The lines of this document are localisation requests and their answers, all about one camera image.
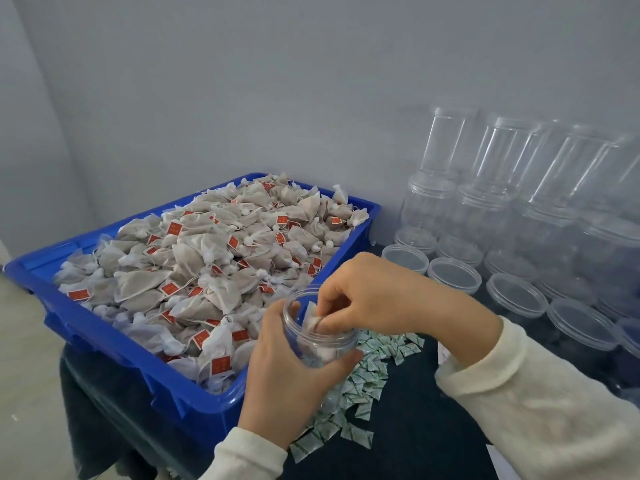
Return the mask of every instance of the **person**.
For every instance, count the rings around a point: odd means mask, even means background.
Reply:
[[[284,336],[284,301],[266,311],[238,426],[216,446],[202,480],[274,479],[324,395],[362,352],[309,369]],[[528,479],[640,478],[640,411],[588,379],[468,295],[369,253],[319,290],[316,331],[425,333],[451,352],[438,386]]]

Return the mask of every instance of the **sleeve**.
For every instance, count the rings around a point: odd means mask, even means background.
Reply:
[[[215,459],[200,480],[274,480],[287,452],[263,437],[233,428],[216,446]]]
[[[494,349],[438,386],[466,409],[523,479],[637,479],[640,411],[502,319]]]

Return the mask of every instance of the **floor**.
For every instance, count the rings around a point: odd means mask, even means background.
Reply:
[[[9,480],[74,480],[60,395],[63,341],[36,297],[0,273],[0,465]],[[100,480],[121,479],[109,470]]]

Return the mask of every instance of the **wall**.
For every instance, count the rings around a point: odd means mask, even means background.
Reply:
[[[391,240],[447,100],[637,130],[638,0],[15,0],[107,223],[249,171]]]
[[[0,260],[95,226],[12,0],[0,0]]]

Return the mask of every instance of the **blue tray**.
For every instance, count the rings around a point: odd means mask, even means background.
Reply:
[[[239,185],[243,178],[251,181],[265,175],[265,173],[249,173],[231,182]],[[211,188],[224,187],[228,183]],[[297,183],[304,189],[312,187],[312,185]],[[326,189],[320,189],[320,192],[326,195],[333,194]],[[146,217],[151,213],[160,215],[174,205],[187,205],[198,194],[187,195],[101,229],[19,257],[7,264],[4,272],[12,281],[32,291],[39,298],[47,313],[44,318],[46,326],[81,351],[100,351],[124,367],[139,370],[154,396],[151,405],[202,445],[213,446],[222,441],[229,430],[237,425],[244,398],[246,370],[224,394],[212,395],[174,371],[158,357],[114,329],[100,317],[60,293],[57,286],[51,282],[53,275],[60,270],[60,265],[71,253],[77,249],[82,249],[84,253],[91,253],[96,248],[101,234],[114,237],[118,229],[130,220]],[[341,263],[369,248],[371,222],[380,211],[380,206],[354,197],[350,197],[349,202],[361,209],[367,209],[369,220],[349,234],[347,241],[322,268],[314,279],[314,283],[324,282]]]

